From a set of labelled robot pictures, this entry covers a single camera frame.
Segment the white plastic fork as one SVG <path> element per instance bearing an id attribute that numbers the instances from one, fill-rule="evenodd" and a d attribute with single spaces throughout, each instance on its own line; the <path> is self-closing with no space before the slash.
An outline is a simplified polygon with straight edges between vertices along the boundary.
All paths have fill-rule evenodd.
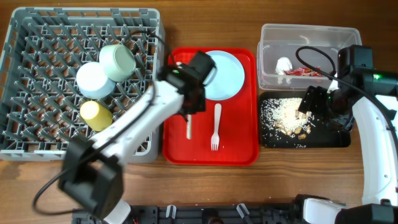
<path id="1" fill-rule="evenodd" d="M 220 137 L 218 134 L 219 126 L 220 126 L 220 119 L 221 119 L 221 110 L 222 106 L 220 103 L 215 105 L 215 119 L 214 119 L 214 131 L 211 137 L 211 150 L 217 151 L 220 143 Z"/>

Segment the yellow plastic cup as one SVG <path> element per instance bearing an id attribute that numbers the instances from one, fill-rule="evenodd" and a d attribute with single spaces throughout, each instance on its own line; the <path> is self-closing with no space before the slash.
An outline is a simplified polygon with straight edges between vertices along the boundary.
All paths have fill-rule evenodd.
<path id="1" fill-rule="evenodd" d="M 112 113 L 96 101 L 86 101 L 80 108 L 80 117 L 94 131 L 100 132 L 113 122 Z"/>

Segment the white plastic spoon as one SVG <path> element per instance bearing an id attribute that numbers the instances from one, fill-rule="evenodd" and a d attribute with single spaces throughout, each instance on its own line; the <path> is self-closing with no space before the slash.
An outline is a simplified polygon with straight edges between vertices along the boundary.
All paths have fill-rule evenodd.
<path id="1" fill-rule="evenodd" d="M 187 131 L 186 131 L 187 139 L 191 140 L 192 138 L 192 115 L 187 115 Z"/>

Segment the red snack wrapper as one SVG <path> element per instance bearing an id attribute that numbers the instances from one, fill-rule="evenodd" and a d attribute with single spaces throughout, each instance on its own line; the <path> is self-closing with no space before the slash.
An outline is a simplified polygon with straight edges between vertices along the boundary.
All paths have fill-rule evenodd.
<path id="1" fill-rule="evenodd" d="M 284 72 L 286 75 L 292 76 L 300 76 L 300 77 L 321 77 L 322 74 L 307 68 L 307 67 L 300 67 L 295 70 L 289 70 Z"/>

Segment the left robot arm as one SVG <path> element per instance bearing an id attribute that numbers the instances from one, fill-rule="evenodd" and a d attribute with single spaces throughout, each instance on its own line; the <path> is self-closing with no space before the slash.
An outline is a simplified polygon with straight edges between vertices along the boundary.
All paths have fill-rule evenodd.
<path id="1" fill-rule="evenodd" d="M 207 76 L 214 60 L 198 51 L 188 64 L 168 65 L 127 112 L 89 140 L 74 138 L 63 160 L 60 190 L 106 223 L 123 223 L 131 212 L 122 199 L 123 167 L 134 150 L 169 117 L 205 110 Z"/>

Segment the green bowl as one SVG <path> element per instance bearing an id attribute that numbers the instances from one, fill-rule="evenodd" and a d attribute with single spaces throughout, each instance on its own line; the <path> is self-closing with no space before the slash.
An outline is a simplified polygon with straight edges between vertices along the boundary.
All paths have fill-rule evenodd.
<path id="1" fill-rule="evenodd" d="M 105 75 L 114 82 L 127 80 L 136 69 L 134 55 L 121 44 L 104 46 L 99 52 L 99 64 Z"/>

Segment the rice and food scraps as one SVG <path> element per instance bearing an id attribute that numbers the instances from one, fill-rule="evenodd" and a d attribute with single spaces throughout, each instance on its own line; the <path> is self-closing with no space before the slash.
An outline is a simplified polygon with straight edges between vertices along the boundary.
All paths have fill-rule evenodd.
<path id="1" fill-rule="evenodd" d="M 262 143 L 267 147 L 306 148 L 315 127 L 311 112 L 300 112 L 301 98 L 269 98 L 260 105 Z"/>

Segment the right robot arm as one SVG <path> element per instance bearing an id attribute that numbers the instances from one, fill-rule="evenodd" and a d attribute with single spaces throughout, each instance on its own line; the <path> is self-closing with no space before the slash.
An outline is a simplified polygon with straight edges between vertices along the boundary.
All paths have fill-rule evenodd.
<path id="1" fill-rule="evenodd" d="M 310 86 L 298 108 L 335 125 L 350 114 L 359 129 L 364 167 L 362 204 L 346 208 L 329 199 L 303 196 L 300 217 L 307 223 L 397 223 L 397 74 L 373 67 L 371 48 L 351 45 L 338 52 L 328 91 Z"/>

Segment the white napkin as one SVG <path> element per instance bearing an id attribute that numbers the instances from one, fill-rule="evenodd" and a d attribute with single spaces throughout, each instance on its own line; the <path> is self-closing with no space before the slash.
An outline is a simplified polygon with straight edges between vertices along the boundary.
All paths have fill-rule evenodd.
<path id="1" fill-rule="evenodd" d="M 287 57 L 281 57 L 277 61 L 277 65 L 275 67 L 275 72 L 277 75 L 279 75 L 278 78 L 278 84 L 282 84 L 284 81 L 284 76 L 286 76 L 286 72 L 289 72 L 292 70 L 292 63 Z M 291 78 L 286 78 L 285 79 L 287 84 L 291 84 Z"/>

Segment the light blue plate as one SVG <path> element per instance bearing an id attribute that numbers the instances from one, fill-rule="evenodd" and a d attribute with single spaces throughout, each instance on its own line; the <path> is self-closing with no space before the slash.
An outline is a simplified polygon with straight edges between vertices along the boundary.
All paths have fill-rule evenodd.
<path id="1" fill-rule="evenodd" d="M 207 100 L 222 101 L 232 98 L 243 87 L 245 72 L 242 63 L 232 54 L 222 50 L 208 51 L 216 68 L 205 80 Z"/>

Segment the light blue saucer bowl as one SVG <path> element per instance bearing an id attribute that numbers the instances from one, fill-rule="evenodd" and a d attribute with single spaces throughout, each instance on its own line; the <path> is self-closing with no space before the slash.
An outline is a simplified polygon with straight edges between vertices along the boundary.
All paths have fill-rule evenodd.
<path id="1" fill-rule="evenodd" d="M 108 78 L 98 62 L 82 65 L 76 73 L 76 82 L 81 94 L 94 100 L 108 96 L 116 87 L 116 83 Z"/>

